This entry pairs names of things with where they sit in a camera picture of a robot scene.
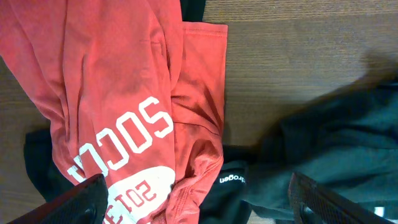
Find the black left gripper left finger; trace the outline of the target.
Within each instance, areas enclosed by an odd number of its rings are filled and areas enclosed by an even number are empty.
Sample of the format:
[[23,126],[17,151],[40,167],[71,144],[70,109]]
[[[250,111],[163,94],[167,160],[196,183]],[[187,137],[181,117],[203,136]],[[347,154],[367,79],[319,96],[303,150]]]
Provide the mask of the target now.
[[102,224],[107,206],[104,175],[96,174],[8,224]]

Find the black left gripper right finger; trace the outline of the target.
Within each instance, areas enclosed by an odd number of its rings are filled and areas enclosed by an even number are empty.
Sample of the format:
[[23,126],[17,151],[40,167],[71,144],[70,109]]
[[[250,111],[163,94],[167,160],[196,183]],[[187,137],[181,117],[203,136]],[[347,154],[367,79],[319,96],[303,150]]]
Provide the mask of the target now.
[[299,172],[292,174],[288,195],[298,224],[394,224]]

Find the dark green t-shirt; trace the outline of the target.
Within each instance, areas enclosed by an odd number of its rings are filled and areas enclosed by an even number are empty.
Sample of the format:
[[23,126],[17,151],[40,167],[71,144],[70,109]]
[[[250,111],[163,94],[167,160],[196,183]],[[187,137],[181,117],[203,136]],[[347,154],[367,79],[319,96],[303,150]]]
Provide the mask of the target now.
[[283,119],[248,169],[244,200],[259,216],[291,219],[301,172],[368,210],[397,218],[397,80],[315,104]]

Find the black garment with white logo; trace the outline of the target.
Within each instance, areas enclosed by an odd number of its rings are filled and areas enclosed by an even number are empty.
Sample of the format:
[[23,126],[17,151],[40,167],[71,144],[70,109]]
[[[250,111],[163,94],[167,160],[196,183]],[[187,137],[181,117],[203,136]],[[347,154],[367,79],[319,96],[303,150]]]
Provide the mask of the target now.
[[[202,22],[205,10],[205,0],[180,0],[182,20],[185,22]],[[225,49],[222,50],[223,59],[220,59],[221,75],[210,79],[210,84],[216,87],[214,94],[208,88],[199,96],[205,97],[205,106],[217,106],[217,119],[224,115],[224,68]],[[210,192],[200,205],[199,223],[247,223],[251,207],[241,200],[243,194],[245,160],[237,160],[245,153],[236,147],[224,146],[224,164]],[[47,203],[51,203],[60,195],[73,189],[73,184],[64,178],[52,160],[52,143],[49,129],[37,130],[26,134],[24,144],[24,159],[27,175],[35,188]]]

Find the red soccer t-shirt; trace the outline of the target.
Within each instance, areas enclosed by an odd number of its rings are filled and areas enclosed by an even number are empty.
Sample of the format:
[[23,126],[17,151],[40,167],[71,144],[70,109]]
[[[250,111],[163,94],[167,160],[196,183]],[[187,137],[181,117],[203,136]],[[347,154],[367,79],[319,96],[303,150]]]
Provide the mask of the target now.
[[178,1],[1,2],[1,57],[63,176],[104,175],[105,223],[199,221],[223,164],[227,36]]

